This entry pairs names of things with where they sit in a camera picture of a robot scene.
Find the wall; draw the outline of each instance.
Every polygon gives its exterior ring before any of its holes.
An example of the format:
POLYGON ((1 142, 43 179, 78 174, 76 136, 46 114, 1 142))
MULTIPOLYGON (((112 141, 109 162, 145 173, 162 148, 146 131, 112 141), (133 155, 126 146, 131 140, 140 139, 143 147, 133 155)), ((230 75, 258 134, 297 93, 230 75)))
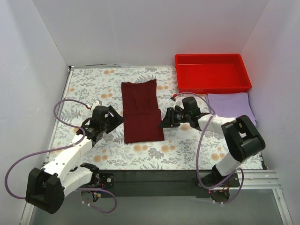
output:
POLYGON ((252 82, 250 103, 266 141, 294 224, 300 224, 300 2, 270 0, 242 57, 252 82))
MULTIPOLYGON (((18 225, 25 201, 4 188, 7 169, 19 158, 48 147, 68 68, 31 0, 0 1, 0 224, 18 225)), ((43 157, 20 163, 9 177, 25 196, 29 171, 43 157)))
POLYGON ((68 65, 240 53, 268 0, 33 0, 68 65))

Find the purple cable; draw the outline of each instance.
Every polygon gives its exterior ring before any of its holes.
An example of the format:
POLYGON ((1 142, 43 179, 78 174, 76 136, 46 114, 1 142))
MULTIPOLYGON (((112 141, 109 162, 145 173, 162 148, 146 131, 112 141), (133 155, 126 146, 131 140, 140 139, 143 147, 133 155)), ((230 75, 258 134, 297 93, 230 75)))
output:
MULTIPOLYGON (((211 109, 211 111, 213 112, 212 115, 215 115, 215 111, 212 109, 212 107, 207 103, 207 101, 205 101, 205 99, 195 93, 192 93, 192 92, 182 92, 182 93, 179 93, 177 94, 177 96, 179 95, 183 95, 183 94, 192 94, 194 96, 197 96, 199 98, 201 98, 206 104, 207 106, 211 109)), ((200 177, 200 174, 199 174, 199 154, 200 154, 200 147, 201 147, 201 143, 202 143, 202 140, 203 140, 203 137, 204 137, 204 133, 208 127, 208 125, 210 124, 210 121, 212 120, 212 116, 209 118, 209 120, 207 121, 205 127, 203 128, 202 132, 201 132, 201 136, 200 136, 200 140, 199 140, 199 143, 198 143, 198 148, 197 148, 197 153, 196 153, 196 175, 197 175, 197 179, 198 179, 198 182, 202 185, 202 187, 204 187, 205 189, 213 189, 213 188, 216 188, 218 186, 220 186, 221 184, 223 184, 225 181, 227 181, 235 172, 236 170, 232 171, 229 175, 227 175, 223 180, 221 180, 218 184, 214 185, 214 186, 211 186, 211 187, 207 187, 205 186, 202 181, 201 181, 201 177, 200 177)), ((234 197, 232 197, 229 201, 227 202, 223 202, 224 204, 227 204, 227 203, 230 203, 232 202, 237 196, 238 194, 240 193, 242 187, 243 187, 243 183, 244 183, 244 172, 241 168, 239 168, 239 170, 241 171, 242 173, 242 181, 241 181, 241 184, 240 184, 240 188, 238 190, 238 192, 235 194, 234 197)))
MULTIPOLYGON (((57 108, 57 106, 59 106, 62 102, 66 102, 66 101, 72 101, 72 102, 80 103, 80 104, 84 105, 84 106, 85 106, 86 108, 88 108, 88 109, 89 109, 89 106, 88 106, 87 104, 85 104, 85 103, 83 103, 83 102, 80 102, 80 101, 77 101, 77 100, 73 100, 73 99, 63 99, 63 100, 59 101, 58 103, 56 103, 56 105, 54 106, 54 109, 53 109, 54 116, 55 116, 55 118, 56 118, 59 122, 62 122, 63 124, 68 125, 68 126, 70 126, 70 127, 80 129, 80 130, 82 131, 82 138, 81 138, 79 141, 77 141, 76 143, 74 143, 75 145, 78 145, 78 144, 84 139, 84 137, 85 137, 85 131, 84 131, 84 129, 82 129, 81 127, 78 127, 78 126, 75 126, 75 125, 72 125, 72 124, 69 124, 69 123, 66 123, 66 122, 62 121, 62 120, 58 117, 58 115, 57 115, 57 113, 56 113, 56 108, 57 108)), ((26 156, 20 158, 19 160, 17 160, 14 164, 11 165, 11 167, 8 169, 8 171, 7 171, 6 175, 5 175, 4 184, 5 184, 5 189, 6 189, 6 191, 7 191, 11 196, 13 196, 14 198, 17 198, 17 199, 25 199, 25 197, 21 197, 21 196, 18 196, 18 195, 15 195, 14 193, 12 193, 11 190, 9 189, 9 187, 8 187, 8 176, 9 176, 11 170, 15 167, 15 165, 17 165, 19 162, 21 162, 21 161, 23 161, 24 159, 29 158, 29 157, 31 157, 31 156, 36 156, 36 155, 39 155, 39 154, 44 154, 44 153, 47 153, 47 152, 52 152, 52 151, 57 151, 57 150, 68 149, 68 148, 71 148, 71 147, 73 147, 72 144, 71 144, 71 145, 64 146, 64 147, 56 148, 56 149, 50 149, 50 150, 44 150, 44 151, 38 151, 38 152, 35 152, 35 153, 31 153, 31 154, 29 154, 29 155, 26 155, 26 156)))
POLYGON ((111 193, 110 191, 103 190, 103 189, 101 189, 101 188, 78 188, 77 190, 80 190, 80 191, 98 191, 98 192, 99 192, 99 191, 102 191, 102 192, 105 192, 105 193, 110 194, 110 195, 113 197, 113 199, 114 199, 114 207, 113 207, 111 210, 108 210, 108 211, 102 210, 102 209, 100 209, 99 207, 97 207, 97 206, 94 205, 94 204, 91 204, 91 203, 89 203, 89 202, 83 201, 83 202, 84 202, 85 204, 87 204, 87 205, 90 204, 91 207, 97 209, 99 212, 102 212, 102 213, 111 213, 111 212, 114 211, 114 210, 116 209, 116 207, 117 207, 117 204, 118 204, 117 198, 116 198, 116 196, 115 196, 113 193, 111 193))

